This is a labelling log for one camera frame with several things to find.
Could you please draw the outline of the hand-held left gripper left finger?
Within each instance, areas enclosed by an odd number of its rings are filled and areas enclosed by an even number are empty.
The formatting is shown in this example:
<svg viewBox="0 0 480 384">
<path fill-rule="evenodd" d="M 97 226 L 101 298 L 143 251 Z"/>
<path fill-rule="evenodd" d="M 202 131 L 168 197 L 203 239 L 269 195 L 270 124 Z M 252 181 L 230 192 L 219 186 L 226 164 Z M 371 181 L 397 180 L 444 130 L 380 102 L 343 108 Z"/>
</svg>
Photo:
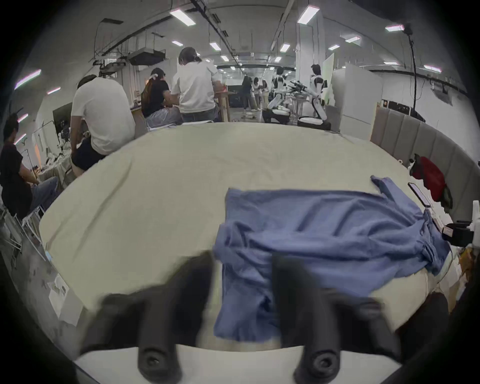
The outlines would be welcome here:
<svg viewBox="0 0 480 384">
<path fill-rule="evenodd" d="M 164 284 L 102 298 L 87 327 L 80 357 L 137 347 L 137 368 L 150 382 L 179 382 L 176 345 L 196 346 L 208 302 L 212 252 L 188 257 Z"/>
</svg>

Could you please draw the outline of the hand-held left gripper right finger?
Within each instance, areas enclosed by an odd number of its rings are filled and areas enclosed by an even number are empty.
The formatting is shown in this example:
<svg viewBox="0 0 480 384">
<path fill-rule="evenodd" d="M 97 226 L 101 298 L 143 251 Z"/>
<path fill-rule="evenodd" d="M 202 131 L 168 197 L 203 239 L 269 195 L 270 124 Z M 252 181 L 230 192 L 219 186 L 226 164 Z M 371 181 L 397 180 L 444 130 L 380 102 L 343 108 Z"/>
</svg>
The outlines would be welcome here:
<svg viewBox="0 0 480 384">
<path fill-rule="evenodd" d="M 295 382 L 334 380 L 341 351 L 400 362 L 400 341 L 375 299 L 324 287 L 300 261 L 279 253 L 272 256 L 272 293 L 281 347 L 303 347 Z"/>
</svg>

